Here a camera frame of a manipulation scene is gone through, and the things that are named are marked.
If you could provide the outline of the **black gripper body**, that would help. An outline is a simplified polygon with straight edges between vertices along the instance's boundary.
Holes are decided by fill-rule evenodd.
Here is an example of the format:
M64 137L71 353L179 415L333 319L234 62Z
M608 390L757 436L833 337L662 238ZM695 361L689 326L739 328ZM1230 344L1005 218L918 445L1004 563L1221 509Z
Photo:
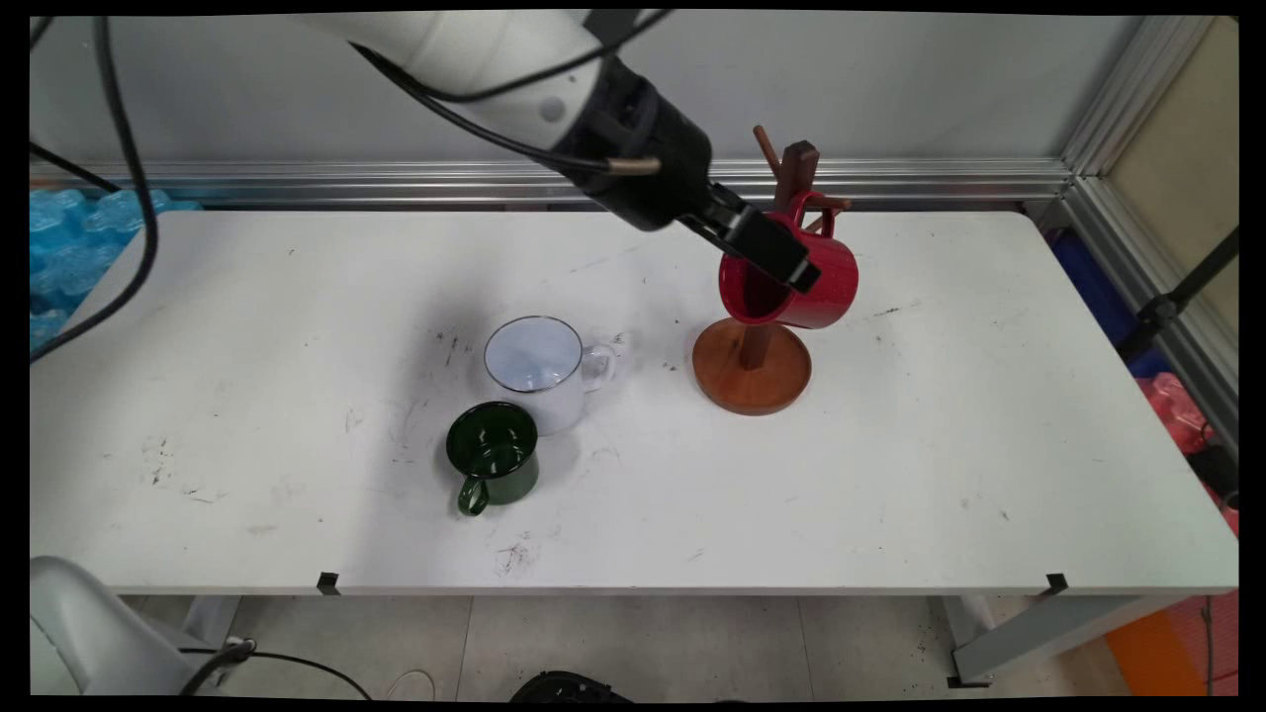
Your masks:
M660 162L656 172L637 176L561 170L594 203L639 231L682 222L699 233L719 233L732 224L708 220L708 136L617 57L603 60L587 103L553 149L575 160Z

